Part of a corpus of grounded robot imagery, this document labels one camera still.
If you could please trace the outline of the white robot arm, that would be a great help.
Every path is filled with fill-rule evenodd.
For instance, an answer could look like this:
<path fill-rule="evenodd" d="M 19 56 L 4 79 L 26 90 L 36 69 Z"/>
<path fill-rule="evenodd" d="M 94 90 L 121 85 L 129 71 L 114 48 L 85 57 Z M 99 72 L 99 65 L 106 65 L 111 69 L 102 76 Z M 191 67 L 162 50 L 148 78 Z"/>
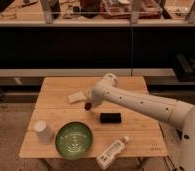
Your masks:
<path fill-rule="evenodd" d="M 178 171 L 195 171 L 195 104 L 127 91 L 118 87 L 118 77 L 105 74 L 88 91 L 85 110 L 108 101 L 155 120 L 167 123 L 182 132 Z"/>

